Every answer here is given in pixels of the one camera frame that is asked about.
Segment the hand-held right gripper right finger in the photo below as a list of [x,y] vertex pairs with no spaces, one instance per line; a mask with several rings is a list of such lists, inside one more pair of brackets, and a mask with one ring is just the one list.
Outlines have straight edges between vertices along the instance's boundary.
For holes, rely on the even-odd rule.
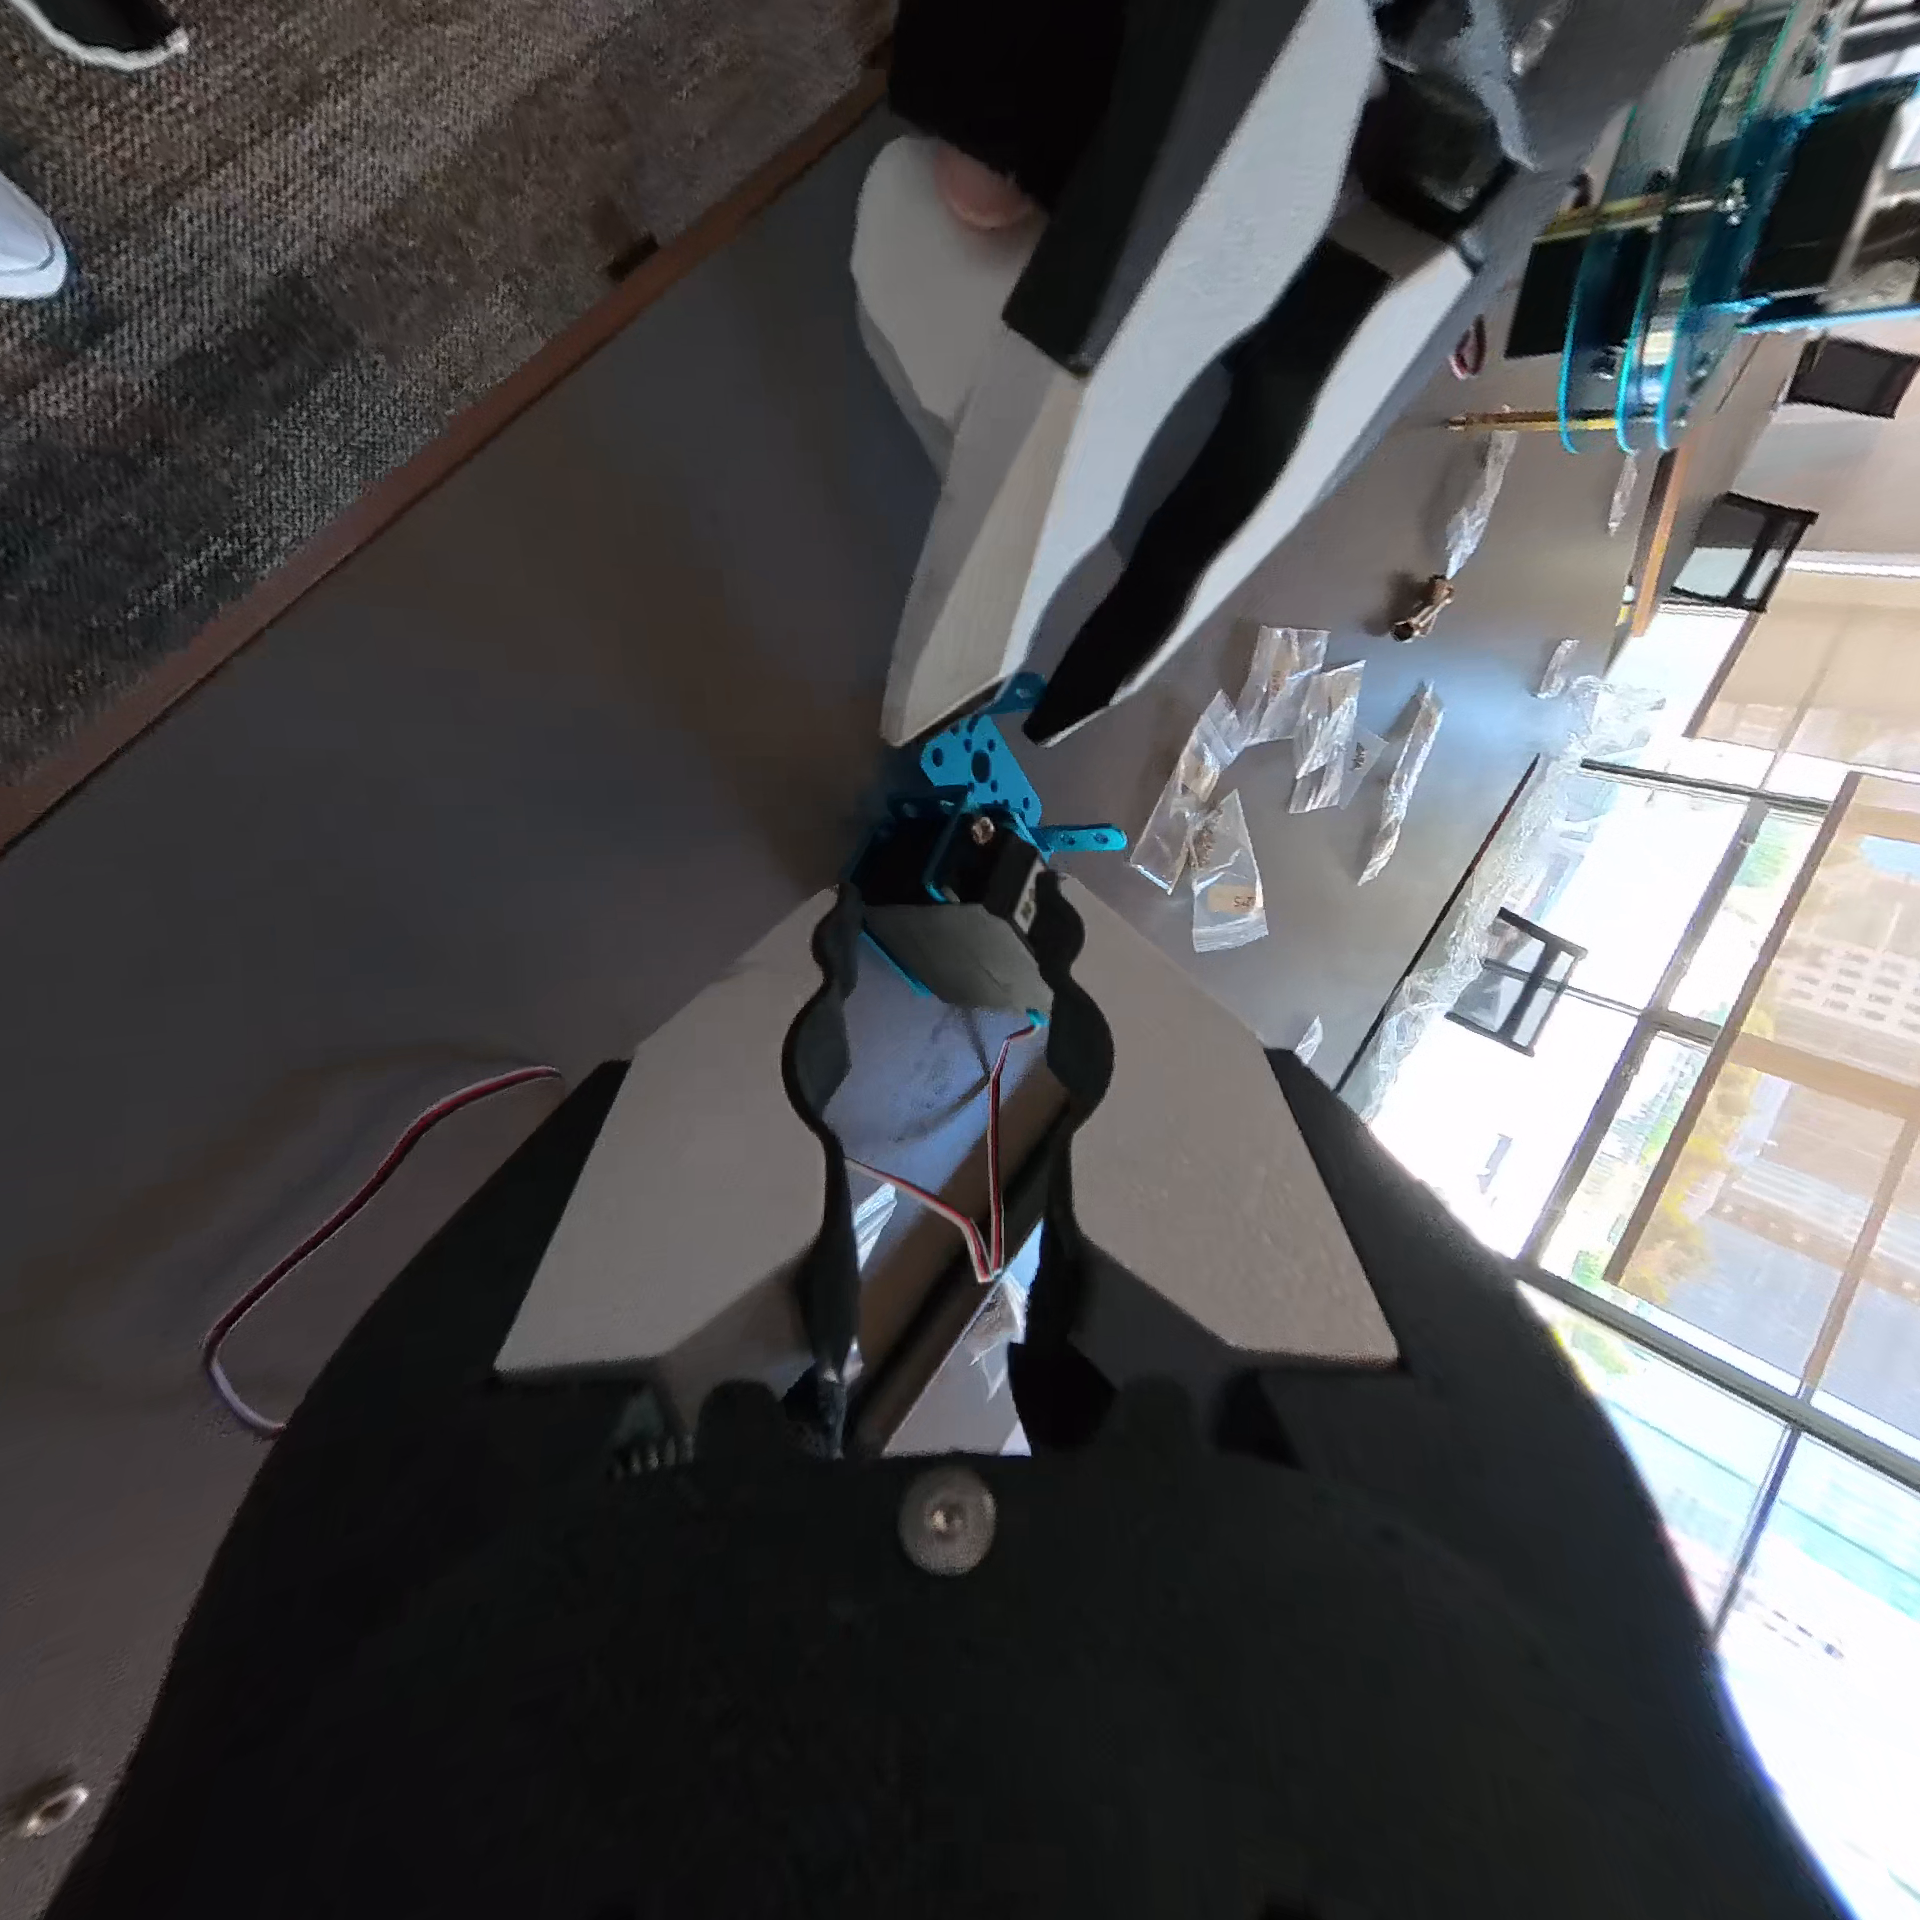
[[1034,1452],[1094,1436],[1123,1389],[1199,1427],[1269,1374],[1371,1377],[1400,1345],[1252,1029],[1075,878],[1037,878],[1050,993],[1037,1275],[1008,1377]]

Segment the dark grey desk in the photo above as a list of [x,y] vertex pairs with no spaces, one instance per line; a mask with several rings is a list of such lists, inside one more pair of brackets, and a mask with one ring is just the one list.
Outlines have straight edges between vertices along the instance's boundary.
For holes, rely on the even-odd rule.
[[837,878],[933,467],[854,331],[869,111],[2,857],[2,1918],[39,1918],[286,1406],[602,1061]]

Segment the beige roller blind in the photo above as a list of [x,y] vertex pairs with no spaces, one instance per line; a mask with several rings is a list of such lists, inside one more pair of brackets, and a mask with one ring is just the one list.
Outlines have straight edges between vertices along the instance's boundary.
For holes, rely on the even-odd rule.
[[1917,565],[1791,565],[1689,739],[1917,776]]

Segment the scattered clear screw bags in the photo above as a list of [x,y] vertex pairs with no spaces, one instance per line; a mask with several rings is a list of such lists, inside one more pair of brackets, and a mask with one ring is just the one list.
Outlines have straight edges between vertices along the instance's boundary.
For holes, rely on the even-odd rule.
[[[1588,728],[1647,495],[1608,435],[1411,429],[1257,567],[1167,717],[1196,749],[1173,949],[1266,1046],[1340,1081],[1430,952],[1486,848]],[[1430,574],[1457,589],[1395,643]]]

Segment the black chair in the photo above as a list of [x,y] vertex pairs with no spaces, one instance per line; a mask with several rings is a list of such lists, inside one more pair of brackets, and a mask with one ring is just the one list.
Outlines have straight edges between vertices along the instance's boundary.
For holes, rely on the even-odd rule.
[[1531,1059],[1571,985],[1588,947],[1499,907],[1481,939],[1475,976],[1459,990],[1448,1018],[1475,1038]]
[[1763,615],[1816,518],[1816,508],[1722,494],[1703,508],[1695,541],[1664,589],[1664,601]]
[[1899,416],[1915,379],[1917,352],[1820,337],[1800,352],[1783,406],[1892,420]]

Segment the person's black shoe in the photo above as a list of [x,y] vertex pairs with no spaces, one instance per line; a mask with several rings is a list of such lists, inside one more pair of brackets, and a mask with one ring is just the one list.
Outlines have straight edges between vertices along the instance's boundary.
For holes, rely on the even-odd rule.
[[155,71],[189,45],[162,2],[10,2],[10,11],[63,59],[101,71]]

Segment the person's white shoe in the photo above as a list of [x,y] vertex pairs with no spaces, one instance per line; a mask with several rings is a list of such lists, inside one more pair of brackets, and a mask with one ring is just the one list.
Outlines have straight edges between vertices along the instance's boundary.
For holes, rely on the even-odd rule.
[[2,215],[2,301],[36,305],[63,293],[70,248],[53,219],[12,178],[0,178]]

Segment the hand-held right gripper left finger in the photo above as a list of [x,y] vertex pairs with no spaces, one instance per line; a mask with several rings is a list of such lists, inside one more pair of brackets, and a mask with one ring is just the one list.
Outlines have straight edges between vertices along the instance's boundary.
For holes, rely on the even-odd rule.
[[678,1431],[713,1389],[755,1381],[805,1447],[844,1452],[859,1250],[829,1099],[859,939],[854,889],[829,889],[638,1046],[501,1377],[631,1377]]

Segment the large glass window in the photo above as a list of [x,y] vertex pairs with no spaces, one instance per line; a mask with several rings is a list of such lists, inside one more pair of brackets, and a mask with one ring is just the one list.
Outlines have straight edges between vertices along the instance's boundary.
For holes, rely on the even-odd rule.
[[[1841,1900],[1917,1918],[1917,776],[1689,739],[1751,620],[1593,680],[1350,1098],[1534,1288]],[[1502,906],[1588,947],[1531,1059],[1448,1018]]]

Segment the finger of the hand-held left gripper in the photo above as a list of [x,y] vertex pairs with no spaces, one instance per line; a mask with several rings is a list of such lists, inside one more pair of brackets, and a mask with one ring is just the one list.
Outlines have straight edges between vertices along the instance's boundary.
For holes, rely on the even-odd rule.
[[1143,691],[1440,370],[1481,305],[1475,272],[1451,246],[1400,252],[1400,273],[1389,256],[1315,246],[1220,352],[1211,429],[1060,654],[1031,710],[1034,746]]
[[[896,749],[1011,680],[1149,448],[1326,237],[1379,82],[1367,21],[902,21],[879,157],[879,366],[947,424],[883,695]],[[1037,215],[962,227],[933,145]]]

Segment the person's left hand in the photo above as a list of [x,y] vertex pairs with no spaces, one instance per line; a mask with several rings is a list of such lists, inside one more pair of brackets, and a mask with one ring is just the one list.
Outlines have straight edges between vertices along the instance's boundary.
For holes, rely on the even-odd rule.
[[1001,231],[1037,215],[1037,204],[1016,178],[947,141],[933,145],[930,177],[933,193],[962,227]]

